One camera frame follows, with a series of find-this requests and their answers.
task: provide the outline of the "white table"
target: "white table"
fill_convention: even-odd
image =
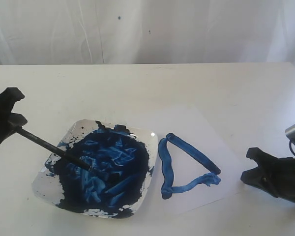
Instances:
[[[249,147],[289,156],[285,128],[295,123],[290,63],[0,66],[0,92],[26,95],[15,112],[26,129],[57,144],[82,118],[124,122],[125,113],[196,106],[240,157]],[[295,235],[295,204],[251,187],[163,221],[71,213],[34,197],[31,183],[49,152],[14,135],[0,146],[0,235]]]

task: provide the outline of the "white plate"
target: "white plate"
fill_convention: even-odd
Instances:
[[[57,207],[104,218],[133,215],[147,193],[157,157],[155,133],[93,120],[76,122],[58,147],[110,176],[82,170],[51,154],[32,184]]]

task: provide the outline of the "dark blue paint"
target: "dark blue paint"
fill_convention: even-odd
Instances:
[[[97,124],[97,130],[67,149],[90,164],[94,172],[63,158],[53,166],[64,190],[58,207],[78,213],[100,209],[109,215],[117,213],[115,218],[125,218],[133,213],[119,208],[132,205],[141,197],[140,189],[148,172],[148,152],[144,143],[130,137],[125,126],[110,129],[98,121]]]
[[[197,162],[201,163],[205,168],[211,171],[211,173],[200,176],[187,185],[173,187],[174,171],[172,168],[172,158],[167,149],[167,141],[188,153]],[[169,199],[173,193],[183,193],[189,191],[190,189],[201,183],[210,186],[210,184],[218,185],[221,181],[221,179],[217,176],[221,173],[221,170],[202,152],[198,151],[193,146],[177,137],[175,134],[169,133],[168,135],[166,135],[166,138],[161,139],[158,145],[158,154],[162,160],[162,173],[164,176],[164,183],[161,188],[163,199]]]

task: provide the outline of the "black stick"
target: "black stick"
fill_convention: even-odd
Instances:
[[[22,135],[23,137],[33,141],[34,143],[42,146],[43,148],[45,148],[49,151],[57,154],[58,156],[65,158],[67,161],[81,167],[84,170],[90,171],[92,169],[92,167],[89,164],[85,163],[84,161],[80,160],[79,158],[72,156],[72,155],[68,155],[67,153],[65,153],[65,151],[61,150],[58,147],[55,147],[54,145],[46,142],[45,140],[40,139],[39,137],[27,132],[26,130],[24,130],[20,126],[17,127],[15,129],[15,131],[18,134]]]

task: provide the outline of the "white fabric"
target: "white fabric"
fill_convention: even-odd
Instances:
[[[0,0],[0,64],[246,61],[295,65],[295,0]]]

